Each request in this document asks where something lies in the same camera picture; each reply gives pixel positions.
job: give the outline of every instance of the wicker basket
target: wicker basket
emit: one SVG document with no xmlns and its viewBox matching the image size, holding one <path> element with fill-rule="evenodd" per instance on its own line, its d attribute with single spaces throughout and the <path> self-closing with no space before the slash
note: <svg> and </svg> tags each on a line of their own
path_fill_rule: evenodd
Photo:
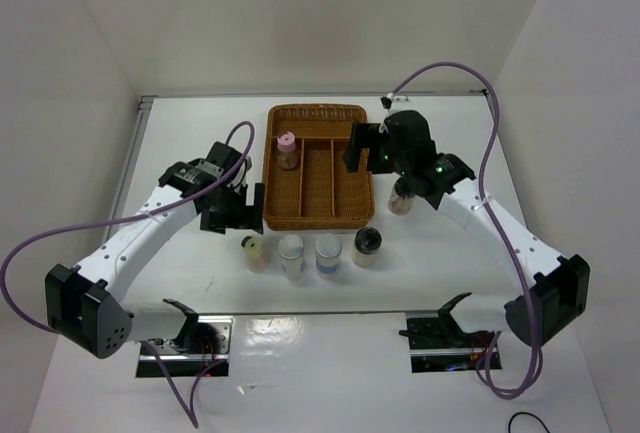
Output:
<svg viewBox="0 0 640 433">
<path fill-rule="evenodd" d="M 280 105 L 269 112 L 264 151 L 264 219 L 272 230 L 355 229 L 374 213 L 366 154 L 357 173 L 342 161 L 354 122 L 367 114 L 353 105 Z M 291 131 L 301 152 L 292 170 L 276 162 L 277 138 Z"/>
</svg>

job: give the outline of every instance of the white tabletop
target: white tabletop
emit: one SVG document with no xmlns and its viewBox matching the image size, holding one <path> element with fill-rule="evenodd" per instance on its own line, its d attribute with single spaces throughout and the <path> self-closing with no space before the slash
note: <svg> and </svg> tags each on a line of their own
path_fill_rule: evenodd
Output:
<svg viewBox="0 0 640 433">
<path fill-rule="evenodd" d="M 224 141 L 240 120 L 256 127 L 251 149 L 253 169 L 248 182 L 262 178 L 267 114 L 279 104 L 296 102 L 346 103 L 364 107 L 369 121 L 381 121 L 385 111 L 374 96 L 364 97 L 245 97 L 156 99 L 135 165 L 125 213 L 133 213 L 150 194 L 158 177 L 176 161 L 207 154 L 215 141 Z M 429 121 L 439 151 L 455 153 L 477 171 L 492 119 L 483 96 L 412 96 L 403 104 Z M 233 146 L 244 148 L 247 131 L 238 131 Z M 507 274 L 458 225 L 417 199 L 410 215 L 398 217 L 386 203 L 397 175 L 374 176 L 376 213 L 370 226 L 383 236 L 379 263 L 370 270 L 350 259 L 355 231 L 342 233 L 343 261 L 338 281 L 317 275 L 314 240 L 318 232 L 303 233 L 307 264 L 303 280 L 292 283 L 282 274 L 276 245 L 282 232 L 265 230 L 272 253 L 269 269 L 248 271 L 240 249 L 246 231 L 226 235 L 202 232 L 194 221 L 177 233 L 138 277 L 125 304 L 178 299 L 207 313 L 301 313 L 344 311 L 406 311 L 437 309 L 464 291 L 517 296 Z M 516 218 L 522 218 L 499 143 L 487 172 L 487 187 Z"/>
<path fill-rule="evenodd" d="M 240 119 L 256 123 L 249 180 L 258 180 L 266 114 L 273 105 L 295 102 L 355 103 L 370 120 L 382 117 L 374 97 L 156 100 L 127 213 L 144 203 L 168 165 L 202 156 Z M 412 106 L 428 117 L 441 151 L 456 153 L 477 169 L 491 125 L 484 98 L 413 97 Z M 241 149 L 245 138 L 239 133 L 235 146 Z M 488 187 L 521 218 L 499 145 L 492 158 Z M 385 206 L 392 182 L 391 177 L 374 180 L 377 209 L 371 224 L 384 236 L 382 268 L 358 270 L 347 260 L 343 279 L 328 283 L 311 265 L 303 283 L 290 284 L 275 270 L 262 275 L 244 270 L 237 244 L 245 233 L 217 236 L 199 232 L 194 222 L 149 265 L 126 301 L 172 296 L 201 312 L 365 311 L 437 307 L 468 290 L 517 293 L 491 258 L 426 203 L 416 205 L 414 215 L 392 216 Z M 305 235 L 308 248 L 314 235 Z M 352 239 L 352 233 L 343 235 L 345 254 Z M 418 259 L 424 262 L 421 269 Z M 412 374 L 407 340 L 398 335 L 405 327 L 402 313 L 236 317 L 229 376 L 206 378 L 199 387 L 201 431 L 494 433 L 505 431 L 509 416 L 522 409 L 543 417 L 553 432 L 609 431 L 571 326 L 545 346 L 540 380 L 514 401 L 497 399 L 473 372 Z M 499 346 L 504 370 L 496 372 L 496 381 L 515 386 L 528 349 L 510 334 Z M 137 353 L 127 344 L 108 360 L 97 360 L 59 339 L 31 432 L 193 431 L 164 379 L 134 378 Z M 192 379 L 177 383 L 187 394 Z M 514 428 L 539 431 L 526 419 Z"/>
</svg>

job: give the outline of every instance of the small jar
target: small jar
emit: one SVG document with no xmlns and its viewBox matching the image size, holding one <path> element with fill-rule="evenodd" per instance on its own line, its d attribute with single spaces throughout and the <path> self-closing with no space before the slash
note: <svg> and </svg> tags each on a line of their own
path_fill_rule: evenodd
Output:
<svg viewBox="0 0 640 433">
<path fill-rule="evenodd" d="M 382 235 L 371 227 L 361 228 L 353 242 L 353 262 L 360 268 L 370 268 L 378 261 Z"/>
<path fill-rule="evenodd" d="M 278 138 L 276 161 L 283 170 L 292 170 L 300 162 L 300 152 L 296 149 L 296 136 L 290 131 Z"/>
<path fill-rule="evenodd" d="M 297 235 L 285 235 L 278 242 L 278 253 L 282 270 L 287 278 L 296 281 L 302 278 L 307 263 L 304 261 L 304 243 Z"/>
<path fill-rule="evenodd" d="M 389 197 L 389 210 L 394 215 L 406 215 L 411 210 L 415 196 L 416 194 L 409 189 L 406 178 L 398 178 Z"/>
<path fill-rule="evenodd" d="M 332 277 L 340 268 L 342 241 L 337 235 L 326 233 L 316 240 L 316 268 L 325 278 Z"/>
<path fill-rule="evenodd" d="M 269 266 L 269 251 L 264 248 L 262 239 L 257 236 L 247 236 L 242 240 L 242 249 L 244 250 L 244 259 L 247 268 L 254 273 L 260 273 Z"/>
</svg>

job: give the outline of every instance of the white wall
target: white wall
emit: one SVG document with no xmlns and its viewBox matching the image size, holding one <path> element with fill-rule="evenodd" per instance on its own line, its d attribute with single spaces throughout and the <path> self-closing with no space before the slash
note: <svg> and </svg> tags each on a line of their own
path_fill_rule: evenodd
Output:
<svg viewBox="0 0 640 433">
<path fill-rule="evenodd" d="M 442 59 L 495 79 L 533 1 L 86 0 L 136 91 L 162 94 L 386 92 Z"/>
<path fill-rule="evenodd" d="M 0 257 L 47 228 L 104 217 L 136 98 L 82 0 L 0 0 Z M 9 287 L 44 320 L 44 276 L 100 233 L 45 241 L 18 257 Z M 31 421 L 54 338 L 0 301 L 0 430 Z"/>
<path fill-rule="evenodd" d="M 612 431 L 636 431 L 640 1 L 537 0 L 497 87 L 525 216 L 591 264 L 578 331 Z"/>
</svg>

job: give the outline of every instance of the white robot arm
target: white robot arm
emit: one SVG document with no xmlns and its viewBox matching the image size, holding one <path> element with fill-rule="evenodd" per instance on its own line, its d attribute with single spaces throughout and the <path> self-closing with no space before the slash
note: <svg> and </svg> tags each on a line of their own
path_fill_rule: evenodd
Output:
<svg viewBox="0 0 640 433">
<path fill-rule="evenodd" d="M 403 189 L 424 198 L 465 229 L 522 288 L 510 252 L 489 216 L 487 206 L 510 239 L 533 303 L 541 344 L 582 314 L 586 306 L 589 265 L 578 255 L 566 259 L 544 244 L 494 198 L 479 193 L 471 168 L 452 154 L 436 151 L 427 120 L 417 111 L 394 111 L 383 124 L 354 124 L 344 161 L 357 171 L 362 150 L 367 170 L 397 173 Z M 462 293 L 438 311 L 448 334 L 511 329 L 531 345 L 531 322 L 524 296 L 501 305 L 498 298 Z"/>
<path fill-rule="evenodd" d="M 163 300 L 167 308 L 133 311 L 125 311 L 120 302 L 158 250 L 199 215 L 202 230 L 262 233 L 264 185 L 255 185 L 254 205 L 245 204 L 248 158 L 235 176 L 204 194 L 239 161 L 238 151 L 217 142 L 205 159 L 176 163 L 136 215 L 147 219 L 122 227 L 73 268 L 56 265 L 45 279 L 49 326 L 98 358 L 113 355 L 126 341 L 152 338 L 174 339 L 188 349 L 202 328 L 196 312 L 171 299 Z M 200 191 L 203 195 L 186 200 Z M 181 204 L 166 208 L 177 202 Z"/>
</svg>

